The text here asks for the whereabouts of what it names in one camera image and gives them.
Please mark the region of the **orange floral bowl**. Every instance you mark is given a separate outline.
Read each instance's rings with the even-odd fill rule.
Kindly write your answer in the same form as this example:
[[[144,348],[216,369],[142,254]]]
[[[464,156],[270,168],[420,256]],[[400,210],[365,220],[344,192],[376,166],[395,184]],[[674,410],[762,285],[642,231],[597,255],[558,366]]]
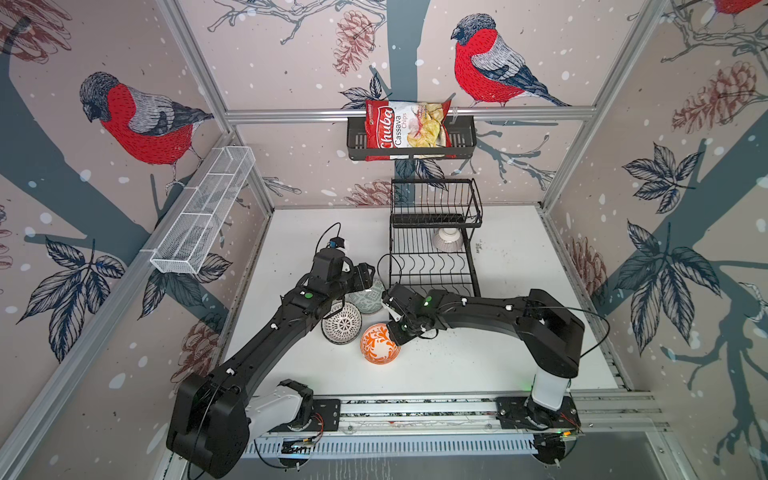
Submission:
[[[388,364],[400,353],[400,347],[389,336],[386,323],[377,323],[365,330],[360,340],[360,350],[364,358],[375,365]]]

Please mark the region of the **pink striped bowl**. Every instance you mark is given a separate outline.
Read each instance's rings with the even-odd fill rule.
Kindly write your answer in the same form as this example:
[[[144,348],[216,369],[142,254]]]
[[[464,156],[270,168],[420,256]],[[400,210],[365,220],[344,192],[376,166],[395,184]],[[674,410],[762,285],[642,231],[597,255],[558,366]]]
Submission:
[[[458,228],[440,228],[432,238],[433,247],[444,253],[458,253],[463,248],[463,236]]]

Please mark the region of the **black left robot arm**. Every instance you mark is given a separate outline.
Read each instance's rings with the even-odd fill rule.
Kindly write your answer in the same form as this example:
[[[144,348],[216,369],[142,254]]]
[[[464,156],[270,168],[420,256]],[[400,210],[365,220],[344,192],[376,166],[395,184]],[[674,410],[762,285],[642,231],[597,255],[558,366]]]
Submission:
[[[353,264],[339,248],[316,252],[310,271],[281,297],[275,314],[244,347],[209,374],[182,381],[167,449],[214,478],[229,473],[256,426],[246,407],[266,375],[336,301],[371,288],[374,274],[374,266]]]

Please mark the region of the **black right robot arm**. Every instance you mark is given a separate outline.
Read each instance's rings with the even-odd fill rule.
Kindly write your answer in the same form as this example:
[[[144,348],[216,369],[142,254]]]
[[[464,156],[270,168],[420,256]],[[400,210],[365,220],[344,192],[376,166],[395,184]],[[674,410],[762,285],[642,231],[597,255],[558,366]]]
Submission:
[[[548,412],[561,409],[578,376],[585,324],[549,293],[532,289],[508,299],[462,296],[433,289],[422,296],[395,284],[381,297],[392,316],[389,338],[403,346],[432,330],[476,329],[522,341],[537,365],[530,401]]]

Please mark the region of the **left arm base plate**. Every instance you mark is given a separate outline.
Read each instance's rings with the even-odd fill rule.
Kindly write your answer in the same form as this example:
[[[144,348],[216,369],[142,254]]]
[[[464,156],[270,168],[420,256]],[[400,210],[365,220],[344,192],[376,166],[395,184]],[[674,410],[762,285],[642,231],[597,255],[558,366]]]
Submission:
[[[341,417],[341,401],[338,398],[320,398],[312,403],[308,422],[299,426],[297,423],[284,423],[269,430],[269,433],[287,434],[317,434],[336,432],[339,429]]]

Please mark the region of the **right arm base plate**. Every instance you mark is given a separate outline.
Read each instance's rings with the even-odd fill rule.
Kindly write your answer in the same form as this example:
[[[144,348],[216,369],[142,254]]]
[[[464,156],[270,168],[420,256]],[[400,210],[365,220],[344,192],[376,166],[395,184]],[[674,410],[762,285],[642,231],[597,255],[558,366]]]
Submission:
[[[496,418],[502,429],[531,431],[580,430],[581,422],[575,403],[564,396],[558,410],[536,404],[531,397],[502,396],[495,399]]]

